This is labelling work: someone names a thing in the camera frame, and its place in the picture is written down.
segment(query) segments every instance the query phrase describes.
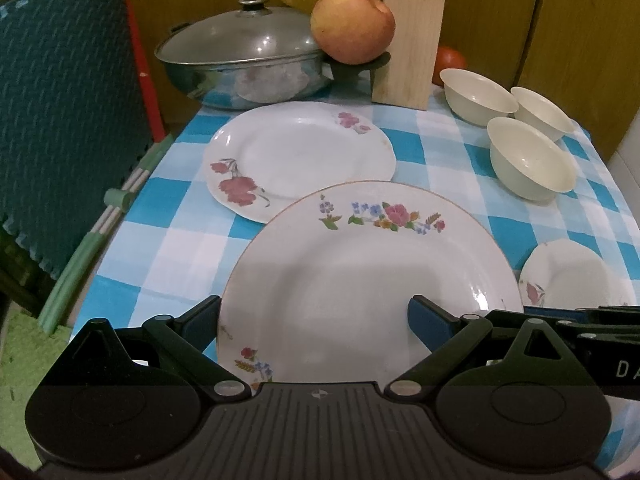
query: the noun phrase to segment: round plate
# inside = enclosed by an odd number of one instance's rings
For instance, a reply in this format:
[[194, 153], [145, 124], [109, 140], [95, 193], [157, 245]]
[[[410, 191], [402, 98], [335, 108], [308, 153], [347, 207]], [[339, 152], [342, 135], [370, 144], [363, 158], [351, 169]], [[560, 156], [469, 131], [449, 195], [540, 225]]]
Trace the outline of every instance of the round plate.
[[205, 150], [207, 187], [223, 205], [267, 223], [319, 189], [355, 180], [390, 180], [391, 142], [343, 107], [289, 102], [256, 108], [220, 128]]
[[522, 312], [491, 235], [443, 197], [391, 182], [307, 196], [251, 241], [227, 283], [218, 360], [261, 381], [377, 381], [429, 354], [409, 329], [422, 294], [455, 316]]
[[625, 286], [595, 252], [567, 239], [540, 244], [524, 264], [520, 297], [527, 306], [594, 308], [635, 304]]

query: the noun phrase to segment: green floor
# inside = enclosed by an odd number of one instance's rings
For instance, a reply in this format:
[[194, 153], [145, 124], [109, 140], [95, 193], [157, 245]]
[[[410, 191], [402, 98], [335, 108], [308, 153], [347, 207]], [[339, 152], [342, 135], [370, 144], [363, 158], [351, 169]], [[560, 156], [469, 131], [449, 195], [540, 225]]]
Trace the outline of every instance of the green floor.
[[32, 469], [40, 465], [24, 427], [24, 409], [45, 373], [62, 353], [71, 329], [59, 326], [53, 336], [38, 321], [11, 309], [0, 356], [0, 447]]

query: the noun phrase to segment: red tomato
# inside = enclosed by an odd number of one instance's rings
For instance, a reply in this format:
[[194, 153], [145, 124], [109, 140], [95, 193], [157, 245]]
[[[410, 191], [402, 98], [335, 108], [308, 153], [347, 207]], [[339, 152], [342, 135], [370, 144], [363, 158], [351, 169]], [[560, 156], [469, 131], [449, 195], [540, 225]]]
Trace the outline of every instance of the red tomato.
[[440, 79], [440, 70], [445, 68], [466, 68], [466, 59], [457, 50], [441, 45], [438, 47], [436, 66], [433, 69], [433, 78], [431, 79], [434, 85], [444, 86], [442, 79]]

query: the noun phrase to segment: white tile wall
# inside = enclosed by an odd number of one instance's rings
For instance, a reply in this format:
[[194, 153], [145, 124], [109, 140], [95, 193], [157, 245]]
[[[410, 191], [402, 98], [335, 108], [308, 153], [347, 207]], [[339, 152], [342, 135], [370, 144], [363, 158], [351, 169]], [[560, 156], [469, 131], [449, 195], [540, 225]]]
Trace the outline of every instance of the white tile wall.
[[640, 223], [640, 110], [607, 166]]

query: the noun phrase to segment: textured mat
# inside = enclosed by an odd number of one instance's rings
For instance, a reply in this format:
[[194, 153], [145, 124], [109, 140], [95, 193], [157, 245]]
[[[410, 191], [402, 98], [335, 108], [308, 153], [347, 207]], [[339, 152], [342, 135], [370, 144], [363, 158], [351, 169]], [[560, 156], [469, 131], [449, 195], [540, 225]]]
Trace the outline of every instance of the textured mat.
[[0, 223], [56, 278], [151, 142], [124, 0], [0, 6]]
[[66, 347], [71, 330], [59, 326], [53, 336], [38, 320], [10, 310], [0, 356], [0, 447], [30, 468], [40, 466], [24, 426], [24, 409], [49, 368]]

